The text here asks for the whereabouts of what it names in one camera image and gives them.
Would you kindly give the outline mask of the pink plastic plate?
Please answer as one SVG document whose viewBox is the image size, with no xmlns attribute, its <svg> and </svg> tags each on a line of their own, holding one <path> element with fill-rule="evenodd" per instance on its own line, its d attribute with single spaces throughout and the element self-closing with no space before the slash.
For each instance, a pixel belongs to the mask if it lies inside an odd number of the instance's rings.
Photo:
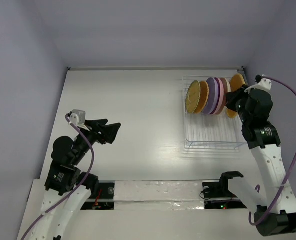
<svg viewBox="0 0 296 240">
<path fill-rule="evenodd" d="M 215 115 L 219 115 L 223 111 L 224 106 L 226 104 L 226 93 L 228 92 L 227 80 L 225 78 L 220 77 L 218 78 L 218 82 L 220 87 L 220 95 L 218 99 L 218 105 L 214 113 Z"/>
</svg>

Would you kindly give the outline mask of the round green-rim bamboo plate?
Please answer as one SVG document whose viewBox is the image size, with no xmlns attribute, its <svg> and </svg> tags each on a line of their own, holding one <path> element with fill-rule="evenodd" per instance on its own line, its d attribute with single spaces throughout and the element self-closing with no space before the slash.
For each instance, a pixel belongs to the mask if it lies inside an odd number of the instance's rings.
<svg viewBox="0 0 296 240">
<path fill-rule="evenodd" d="M 200 96 L 200 82 L 195 80 L 190 84 L 185 97 L 185 110 L 187 113 L 191 114 L 197 109 L 200 102 Z"/>
</svg>

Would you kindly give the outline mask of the purple plastic plate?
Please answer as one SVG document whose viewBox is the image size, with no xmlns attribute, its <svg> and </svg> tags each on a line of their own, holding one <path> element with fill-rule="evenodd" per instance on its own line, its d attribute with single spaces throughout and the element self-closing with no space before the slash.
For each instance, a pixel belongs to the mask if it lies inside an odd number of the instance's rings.
<svg viewBox="0 0 296 240">
<path fill-rule="evenodd" d="M 202 112 L 204 115 L 210 115 L 215 111 L 219 102 L 220 84 L 216 77 L 208 78 L 206 80 L 206 83 L 208 84 L 209 94 L 208 94 L 206 106 Z"/>
</svg>

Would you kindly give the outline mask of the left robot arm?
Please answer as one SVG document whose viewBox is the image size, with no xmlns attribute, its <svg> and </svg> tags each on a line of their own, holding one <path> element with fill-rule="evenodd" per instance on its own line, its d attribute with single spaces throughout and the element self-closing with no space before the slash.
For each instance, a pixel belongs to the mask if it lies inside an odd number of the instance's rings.
<svg viewBox="0 0 296 240">
<path fill-rule="evenodd" d="M 95 163 L 95 143 L 112 144 L 121 128 L 107 119 L 77 120 L 74 113 L 65 116 L 78 135 L 57 138 L 51 153 L 52 162 L 45 181 L 41 220 L 31 234 L 32 239 L 63 240 L 77 213 L 89 198 L 102 194 L 98 176 L 88 169 L 82 172 L 78 164 L 91 153 L 90 166 Z"/>
</svg>

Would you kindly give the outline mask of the round orange bamboo plate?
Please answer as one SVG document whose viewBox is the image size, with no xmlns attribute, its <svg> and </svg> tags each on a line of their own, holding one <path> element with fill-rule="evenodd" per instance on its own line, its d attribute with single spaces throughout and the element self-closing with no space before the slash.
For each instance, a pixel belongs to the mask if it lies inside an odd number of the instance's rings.
<svg viewBox="0 0 296 240">
<path fill-rule="evenodd" d="M 206 81 L 200 81 L 199 84 L 200 84 L 200 97 L 199 97 L 197 108 L 194 111 L 195 114 L 199 114 L 203 111 L 203 109 L 205 108 L 208 102 L 208 97 L 209 97 L 208 83 Z"/>
</svg>

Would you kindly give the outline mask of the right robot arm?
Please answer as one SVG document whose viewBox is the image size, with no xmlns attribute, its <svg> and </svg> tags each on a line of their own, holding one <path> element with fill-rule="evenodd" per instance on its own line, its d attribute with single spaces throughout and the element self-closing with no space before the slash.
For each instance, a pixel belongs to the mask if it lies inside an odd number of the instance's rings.
<svg viewBox="0 0 296 240">
<path fill-rule="evenodd" d="M 249 223 L 263 237 L 296 233 L 296 197 L 285 170 L 281 141 L 268 121 L 273 107 L 271 95 L 260 88 L 242 85 L 227 94 L 227 108 L 238 113 L 242 135 L 258 165 L 266 196 L 251 187 L 238 171 L 224 172 L 218 183 L 223 196 L 233 194 L 249 212 Z"/>
</svg>

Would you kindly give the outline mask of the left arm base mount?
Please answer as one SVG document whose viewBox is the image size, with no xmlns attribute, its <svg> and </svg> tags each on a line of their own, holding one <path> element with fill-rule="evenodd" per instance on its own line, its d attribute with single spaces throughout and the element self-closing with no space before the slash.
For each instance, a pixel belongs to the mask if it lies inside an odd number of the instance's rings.
<svg viewBox="0 0 296 240">
<path fill-rule="evenodd" d="M 81 210 L 114 210 L 114 194 L 114 181 L 100 181 L 97 192 L 90 196 Z"/>
</svg>

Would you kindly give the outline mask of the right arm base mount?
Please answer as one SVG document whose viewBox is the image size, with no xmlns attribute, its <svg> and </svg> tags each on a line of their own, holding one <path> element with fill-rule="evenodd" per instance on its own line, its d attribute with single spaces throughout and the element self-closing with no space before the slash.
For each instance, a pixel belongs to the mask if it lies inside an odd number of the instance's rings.
<svg viewBox="0 0 296 240">
<path fill-rule="evenodd" d="M 224 192 L 218 181 L 202 183 L 199 194 L 205 210 L 246 209 L 247 207 L 231 192 Z"/>
</svg>

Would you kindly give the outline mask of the square bamboo woven plate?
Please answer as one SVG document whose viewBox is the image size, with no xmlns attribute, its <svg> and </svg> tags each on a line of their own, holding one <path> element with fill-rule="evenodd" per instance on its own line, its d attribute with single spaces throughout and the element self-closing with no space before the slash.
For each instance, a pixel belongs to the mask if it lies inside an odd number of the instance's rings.
<svg viewBox="0 0 296 240">
<path fill-rule="evenodd" d="M 241 88 L 243 85 L 246 84 L 246 82 L 244 80 L 244 77 L 240 73 L 235 74 L 230 79 L 229 83 L 230 83 L 231 92 L 237 91 L 239 88 Z M 234 119 L 238 115 L 238 113 L 227 108 L 226 109 L 226 115 L 229 118 Z"/>
</svg>

